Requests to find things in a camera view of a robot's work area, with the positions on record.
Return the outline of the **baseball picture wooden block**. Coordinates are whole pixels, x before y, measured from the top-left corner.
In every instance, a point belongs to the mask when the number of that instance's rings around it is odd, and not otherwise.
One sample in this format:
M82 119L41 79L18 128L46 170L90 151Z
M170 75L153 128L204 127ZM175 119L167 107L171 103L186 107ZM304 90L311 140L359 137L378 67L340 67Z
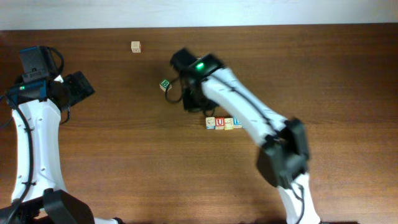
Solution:
M206 129L215 129L215 117L205 118Z

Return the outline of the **red U letter block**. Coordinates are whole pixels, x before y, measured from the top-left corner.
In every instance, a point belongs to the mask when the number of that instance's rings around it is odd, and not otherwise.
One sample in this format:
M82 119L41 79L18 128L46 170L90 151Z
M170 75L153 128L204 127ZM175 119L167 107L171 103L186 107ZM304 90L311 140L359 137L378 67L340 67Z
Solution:
M224 127L225 127L224 118L222 117L215 118L215 129L224 129Z

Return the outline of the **yellow edged wooden block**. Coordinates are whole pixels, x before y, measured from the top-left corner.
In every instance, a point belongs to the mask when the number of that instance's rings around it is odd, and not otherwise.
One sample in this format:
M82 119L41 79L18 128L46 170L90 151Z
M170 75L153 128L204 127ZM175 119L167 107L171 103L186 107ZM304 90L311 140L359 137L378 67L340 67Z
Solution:
M224 119L224 129L225 130L234 129L234 119L233 118L225 118Z

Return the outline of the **blue D letter block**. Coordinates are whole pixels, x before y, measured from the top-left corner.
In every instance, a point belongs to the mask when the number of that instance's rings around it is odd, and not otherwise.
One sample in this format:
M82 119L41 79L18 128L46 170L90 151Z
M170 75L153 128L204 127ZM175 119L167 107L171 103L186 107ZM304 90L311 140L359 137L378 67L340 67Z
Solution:
M234 128L242 128L243 127L240 120L236 117L233 118L233 126L234 126Z

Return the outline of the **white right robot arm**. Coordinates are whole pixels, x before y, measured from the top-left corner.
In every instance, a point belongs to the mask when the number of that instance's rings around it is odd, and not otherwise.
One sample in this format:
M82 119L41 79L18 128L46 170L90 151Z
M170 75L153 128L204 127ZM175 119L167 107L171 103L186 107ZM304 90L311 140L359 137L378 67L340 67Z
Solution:
M214 55L189 55L175 65L189 87L237 118L259 147L259 173L280 194L287 223L320 223L309 187L309 146L303 123L276 113Z

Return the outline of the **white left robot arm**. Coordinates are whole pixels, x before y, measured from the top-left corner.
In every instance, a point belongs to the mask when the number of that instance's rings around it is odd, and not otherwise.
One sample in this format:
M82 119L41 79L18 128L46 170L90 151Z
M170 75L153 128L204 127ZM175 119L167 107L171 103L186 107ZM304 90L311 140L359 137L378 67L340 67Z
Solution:
M62 177L62 111L94 92L81 71L20 82L6 92L17 132L17 175L1 223L122 223L117 217L94 217L86 203L68 193Z

